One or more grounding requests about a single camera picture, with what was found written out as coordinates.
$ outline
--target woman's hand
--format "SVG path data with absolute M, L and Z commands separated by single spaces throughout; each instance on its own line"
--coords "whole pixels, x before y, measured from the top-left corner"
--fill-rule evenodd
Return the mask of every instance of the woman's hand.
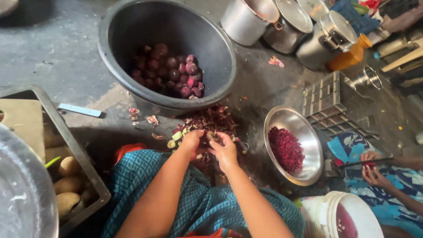
M 360 161 L 369 161 L 381 158 L 382 156 L 377 151 L 369 151 L 360 155 Z
M 377 170 L 376 167 L 371 169 L 368 165 L 363 166 L 362 176 L 364 180 L 370 184 L 370 186 L 376 186 L 383 189 L 394 186 L 389 180 L 379 173 L 379 170 Z
M 202 153 L 197 151 L 198 145 L 200 143 L 200 137 L 204 135 L 204 130 L 193 130 L 187 133 L 182 140 L 181 145 L 179 146 L 178 150 L 187 153 L 190 160 L 194 160 L 197 158 L 197 153 Z
M 220 169 L 227 174 L 232 168 L 239 167 L 238 161 L 236 160 L 236 146 L 232 139 L 222 132 L 217 132 L 217 135 L 223 139 L 224 147 L 218 143 L 211 141 L 209 152 L 214 154 L 219 161 Z

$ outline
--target gray floor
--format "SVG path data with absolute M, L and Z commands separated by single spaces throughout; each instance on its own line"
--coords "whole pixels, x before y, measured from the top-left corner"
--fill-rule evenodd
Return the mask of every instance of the gray floor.
M 166 148 L 165 141 L 151 137 L 146 121 L 132 126 L 128 108 L 134 107 L 127 95 L 109 74 L 97 52 L 97 23 L 113 0 L 21 0 L 17 11 L 0 19 L 0 85 L 41 85 L 51 100 L 104 111 L 104 119 L 68 113 L 67 125 L 82 145 L 88 147 L 100 171 L 110 168 L 109 158 L 123 144 L 144 142 L 154 149 Z M 211 21 L 219 22 L 229 0 L 179 1 L 197 10 Z M 281 55 L 261 40 L 251 47 L 233 42 L 238 60 L 238 75 L 232 97 L 222 103 L 240 124 L 238 135 L 256 154 L 248 153 L 247 169 L 260 185 L 270 184 L 283 190 L 285 180 L 275 174 L 264 147 L 263 123 L 267 112 L 284 105 L 300 110 L 303 88 L 323 77 L 321 72 L 304 68 L 292 55 Z M 285 68 L 269 65 L 276 55 Z M 407 105 L 387 84 L 380 91 L 370 90 L 381 119 L 381 141 L 387 154 L 399 153 L 398 143 L 415 144 L 415 131 L 421 123 L 407 110 Z M 181 123 L 178 119 L 158 117 L 156 133 L 171 136 Z M 324 194 L 319 186 L 311 191 L 291 188 L 297 195 Z

